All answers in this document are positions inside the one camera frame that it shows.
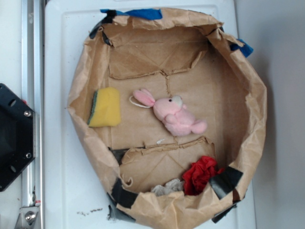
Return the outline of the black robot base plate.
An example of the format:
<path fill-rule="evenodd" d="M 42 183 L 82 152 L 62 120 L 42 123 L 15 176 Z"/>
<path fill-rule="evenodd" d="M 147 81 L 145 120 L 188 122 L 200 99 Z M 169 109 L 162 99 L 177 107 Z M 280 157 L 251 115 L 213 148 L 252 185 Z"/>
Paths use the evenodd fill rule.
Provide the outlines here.
<path fill-rule="evenodd" d="M 0 84 L 0 190 L 5 191 L 34 159 L 35 112 Z"/>

